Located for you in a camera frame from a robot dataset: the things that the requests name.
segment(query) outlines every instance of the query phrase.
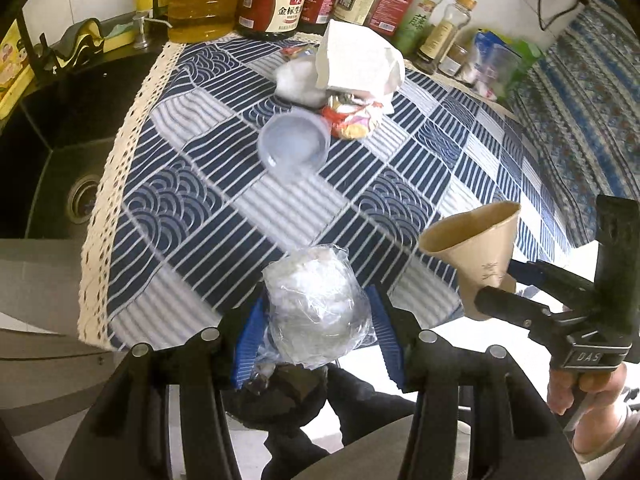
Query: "barcode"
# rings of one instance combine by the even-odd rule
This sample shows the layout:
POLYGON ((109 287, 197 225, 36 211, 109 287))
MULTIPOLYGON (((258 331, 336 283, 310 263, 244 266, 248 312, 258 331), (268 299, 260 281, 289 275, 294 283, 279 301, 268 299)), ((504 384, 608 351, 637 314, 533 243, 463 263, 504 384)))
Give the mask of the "barcode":
POLYGON ((238 23, 246 28, 254 28, 254 20, 248 20, 246 18, 243 18, 242 16, 238 18, 238 23))

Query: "blue gripper pad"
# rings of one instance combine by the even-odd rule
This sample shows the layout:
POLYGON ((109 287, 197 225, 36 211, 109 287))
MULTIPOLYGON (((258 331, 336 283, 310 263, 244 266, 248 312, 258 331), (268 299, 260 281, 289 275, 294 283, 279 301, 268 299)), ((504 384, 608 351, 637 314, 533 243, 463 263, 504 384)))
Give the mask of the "blue gripper pad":
POLYGON ((251 309, 251 313, 236 340, 236 354, 231 371, 231 382, 236 390, 242 388, 254 369, 258 347, 264 338, 267 317, 264 312, 264 295, 260 295, 251 309))
POLYGON ((404 386, 404 355, 391 325, 389 314, 386 312, 385 302, 389 307, 393 307, 386 294, 380 292, 375 285, 367 286, 364 291, 369 297, 373 328, 376 331, 382 357, 385 360, 386 373, 389 375, 389 379, 402 389, 404 386))

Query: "green bottle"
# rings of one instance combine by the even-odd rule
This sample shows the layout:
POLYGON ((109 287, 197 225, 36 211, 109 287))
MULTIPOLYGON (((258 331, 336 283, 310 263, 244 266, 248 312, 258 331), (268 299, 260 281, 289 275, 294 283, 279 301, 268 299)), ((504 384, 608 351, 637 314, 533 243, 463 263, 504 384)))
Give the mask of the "green bottle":
POLYGON ((429 26, 429 18, 433 9, 442 0, 413 0, 411 7, 404 15, 391 43, 402 55, 407 57, 415 52, 429 26))

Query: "patterned curtain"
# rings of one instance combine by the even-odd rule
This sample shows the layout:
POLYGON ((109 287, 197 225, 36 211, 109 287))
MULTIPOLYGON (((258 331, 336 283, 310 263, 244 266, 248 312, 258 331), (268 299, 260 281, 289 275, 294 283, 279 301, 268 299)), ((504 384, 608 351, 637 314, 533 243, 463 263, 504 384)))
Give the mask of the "patterned curtain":
POLYGON ((592 0, 509 102, 538 152, 575 246, 599 194, 640 200, 640 43, 614 0, 592 0))

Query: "metal screw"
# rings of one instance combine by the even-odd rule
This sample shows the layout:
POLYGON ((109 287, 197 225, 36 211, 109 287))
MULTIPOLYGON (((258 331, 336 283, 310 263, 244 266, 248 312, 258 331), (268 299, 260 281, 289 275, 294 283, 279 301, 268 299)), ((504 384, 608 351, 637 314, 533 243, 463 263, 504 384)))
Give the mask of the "metal screw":
POLYGON ((507 351, 500 345, 489 346, 489 354, 494 356, 496 359, 504 359, 507 357, 507 351))
POLYGON ((217 328, 206 328, 200 334, 203 341, 215 341, 220 337, 220 332, 217 328))
POLYGON ((431 330, 422 330, 422 332, 418 334, 418 338, 424 343, 435 343, 438 340, 438 335, 431 330))
POLYGON ((144 343, 138 343, 131 349, 133 357, 142 357, 149 352, 149 346, 144 343))

